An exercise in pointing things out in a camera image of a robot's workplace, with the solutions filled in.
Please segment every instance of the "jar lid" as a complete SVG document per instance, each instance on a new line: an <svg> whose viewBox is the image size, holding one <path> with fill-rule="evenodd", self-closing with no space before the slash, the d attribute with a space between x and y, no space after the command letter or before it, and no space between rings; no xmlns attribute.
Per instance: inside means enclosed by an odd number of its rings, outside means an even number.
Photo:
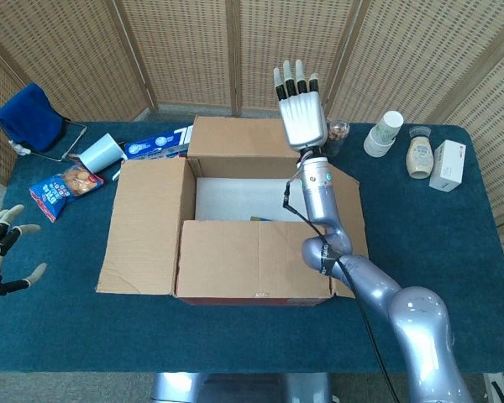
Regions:
<svg viewBox="0 0 504 403"><path fill-rule="evenodd" d="M431 128L427 126L415 126L414 128L409 129L409 135L411 136L411 139L414 139L415 137L429 138L430 134L431 134Z"/></svg>

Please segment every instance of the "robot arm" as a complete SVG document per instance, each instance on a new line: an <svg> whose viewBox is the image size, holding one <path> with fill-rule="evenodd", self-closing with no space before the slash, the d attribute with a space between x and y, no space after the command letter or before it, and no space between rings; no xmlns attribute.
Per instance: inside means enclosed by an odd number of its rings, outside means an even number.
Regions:
<svg viewBox="0 0 504 403"><path fill-rule="evenodd" d="M324 237L304 241L303 259L312 269L344 282L392 325L406 362L411 401L471 402L454 360L448 311L441 298L422 287L402 289L367 258L352 254L339 218L328 162L319 148L327 137L323 109L319 96L310 98L306 82L301 84L304 73L299 60L296 70L300 94L295 90L288 61L284 63L287 94L278 69L275 87L288 143L302 156L297 169L308 220L327 230ZM317 77L312 75L310 91L317 93L317 89Z"/></svg>
<svg viewBox="0 0 504 403"><path fill-rule="evenodd" d="M2 262L8 251L13 247L18 237L26 233L34 233L40 230L39 225L27 224L13 227L9 231L9 226L13 220L23 211L22 205L17 205L11 210L2 210L0 212L0 296L5 296L7 293L23 290L32 286L41 275L45 272L46 264L40 264L34 272L20 280L2 283Z"/></svg>

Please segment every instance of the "cardboard box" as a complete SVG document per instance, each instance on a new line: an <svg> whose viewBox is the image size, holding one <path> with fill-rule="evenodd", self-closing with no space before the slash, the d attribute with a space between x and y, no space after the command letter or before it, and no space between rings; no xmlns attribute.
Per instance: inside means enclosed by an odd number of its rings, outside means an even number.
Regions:
<svg viewBox="0 0 504 403"><path fill-rule="evenodd" d="M451 191L463 180L466 146L451 140L437 147L429 186L438 191Z"/></svg>
<svg viewBox="0 0 504 403"><path fill-rule="evenodd" d="M126 143L125 154L129 160L152 160L186 153L191 142L192 126L178 128L133 143Z"/></svg>
<svg viewBox="0 0 504 403"><path fill-rule="evenodd" d="M197 178L287 179L296 161L278 119L203 117L187 159L126 161L97 292L218 305L352 296L302 261L302 241L314 235L304 222L195 220ZM367 255L358 182L335 168L332 175L354 252Z"/></svg>

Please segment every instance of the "snack bag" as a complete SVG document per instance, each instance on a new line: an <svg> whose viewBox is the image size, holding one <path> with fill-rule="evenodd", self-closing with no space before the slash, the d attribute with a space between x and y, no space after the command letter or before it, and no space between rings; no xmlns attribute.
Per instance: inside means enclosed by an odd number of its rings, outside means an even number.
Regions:
<svg viewBox="0 0 504 403"><path fill-rule="evenodd" d="M64 206L97 189L103 180L91 174L84 166L75 165L60 175L51 176L30 187L30 195L52 222Z"/></svg>

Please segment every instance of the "blue tablecloth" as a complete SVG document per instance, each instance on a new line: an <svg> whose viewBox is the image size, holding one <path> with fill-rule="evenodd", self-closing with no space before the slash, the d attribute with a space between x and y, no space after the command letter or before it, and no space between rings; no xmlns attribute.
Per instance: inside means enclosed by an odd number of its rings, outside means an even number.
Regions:
<svg viewBox="0 0 504 403"><path fill-rule="evenodd" d="M77 149L105 133L132 140L181 126L89 123ZM432 126L434 148L444 139L467 144L463 184L443 193L408 177L408 126L379 159L362 149L370 128L352 125L332 161L360 181L370 258L400 285L443 297L462 371L504 370L504 257L469 135ZM4 279L22 277L41 261L49 266L34 288L0 297L0 371L378 371L350 299L314 307L201 307L169 296L97 294L116 191L109 179L118 167L103 172L107 183L66 206L52 224L28 187L66 167L20 157L8 186L4 206L23 203L19 221L43 228L10 251ZM373 312L370 320L387 368L404 370L390 326Z"/></svg>

